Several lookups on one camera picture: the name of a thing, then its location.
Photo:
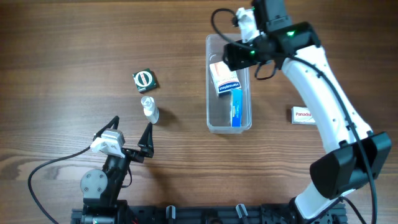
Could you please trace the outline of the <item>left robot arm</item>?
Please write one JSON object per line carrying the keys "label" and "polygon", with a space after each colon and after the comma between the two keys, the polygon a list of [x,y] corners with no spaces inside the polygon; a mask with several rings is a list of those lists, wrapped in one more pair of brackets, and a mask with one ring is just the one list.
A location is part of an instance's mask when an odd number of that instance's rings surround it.
{"label": "left robot arm", "polygon": [[89,170],[80,181],[83,192],[83,209],[74,210],[72,223],[138,223],[126,200],[118,199],[127,175],[131,176],[131,162],[142,163],[154,156],[153,124],[148,123],[137,146],[138,150],[125,148],[123,133],[118,129],[119,117],[115,116],[100,129],[89,146],[93,152],[107,155],[101,169]]}

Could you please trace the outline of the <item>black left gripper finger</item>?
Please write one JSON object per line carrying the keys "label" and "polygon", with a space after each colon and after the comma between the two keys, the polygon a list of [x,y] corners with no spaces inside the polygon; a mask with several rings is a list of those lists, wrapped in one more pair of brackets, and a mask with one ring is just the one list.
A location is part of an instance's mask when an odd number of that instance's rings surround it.
{"label": "black left gripper finger", "polygon": [[100,137],[106,129],[118,129],[119,116],[115,116],[108,124],[101,128],[97,133],[94,134],[93,140]]}
{"label": "black left gripper finger", "polygon": [[137,145],[140,148],[153,149],[153,124],[148,123]]}

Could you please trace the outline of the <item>white Panadol box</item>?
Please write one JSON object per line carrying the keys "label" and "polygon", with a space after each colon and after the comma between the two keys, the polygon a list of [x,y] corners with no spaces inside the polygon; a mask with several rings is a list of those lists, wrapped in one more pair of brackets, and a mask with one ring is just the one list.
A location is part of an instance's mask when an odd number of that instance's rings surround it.
{"label": "white Panadol box", "polygon": [[291,109],[292,113],[292,124],[309,124],[316,125],[316,122],[306,107],[294,106]]}

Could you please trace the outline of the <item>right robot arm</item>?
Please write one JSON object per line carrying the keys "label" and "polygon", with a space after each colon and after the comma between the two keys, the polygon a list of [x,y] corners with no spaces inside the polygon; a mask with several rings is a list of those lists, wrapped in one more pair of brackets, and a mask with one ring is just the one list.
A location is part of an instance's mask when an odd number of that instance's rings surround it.
{"label": "right robot arm", "polygon": [[240,40],[226,41],[222,59],[230,70],[275,69],[296,87],[310,110],[325,155],[310,166],[311,183],[289,203],[285,219],[311,223],[324,217],[365,185],[371,189],[371,221],[377,221],[375,180],[392,147],[387,133],[376,134],[357,113],[336,80],[313,26],[293,23],[283,1],[253,1],[233,12]]}

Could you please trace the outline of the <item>blue and yellow box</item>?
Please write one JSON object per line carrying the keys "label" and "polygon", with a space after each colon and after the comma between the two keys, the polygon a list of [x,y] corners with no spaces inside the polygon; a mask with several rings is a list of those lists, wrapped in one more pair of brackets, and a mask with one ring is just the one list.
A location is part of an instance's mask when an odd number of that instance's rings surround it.
{"label": "blue and yellow box", "polygon": [[241,127],[243,112],[243,91],[232,89],[231,91],[231,126]]}

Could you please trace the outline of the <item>white Hansaplast plaster box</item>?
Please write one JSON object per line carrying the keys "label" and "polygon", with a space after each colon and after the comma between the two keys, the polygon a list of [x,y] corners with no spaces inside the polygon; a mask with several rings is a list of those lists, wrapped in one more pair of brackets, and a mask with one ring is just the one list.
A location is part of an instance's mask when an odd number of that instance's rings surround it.
{"label": "white Hansaplast plaster box", "polygon": [[210,72],[217,95],[232,89],[241,89],[237,73],[235,71],[232,72],[224,62],[210,64]]}

